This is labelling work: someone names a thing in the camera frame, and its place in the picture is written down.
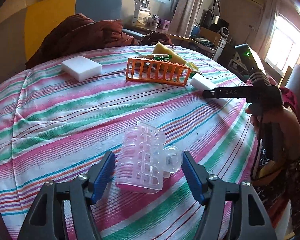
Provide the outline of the person's right hand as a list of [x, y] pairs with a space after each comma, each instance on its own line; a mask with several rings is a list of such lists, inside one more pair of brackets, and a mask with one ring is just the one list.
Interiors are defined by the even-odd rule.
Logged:
[[258, 133], [264, 124], [271, 123], [279, 127], [279, 135], [274, 141], [277, 153], [274, 154], [273, 161], [293, 161], [300, 158], [300, 124], [293, 112], [284, 106], [273, 108], [263, 116], [252, 115], [249, 108], [246, 108], [245, 112], [250, 115], [255, 133]]

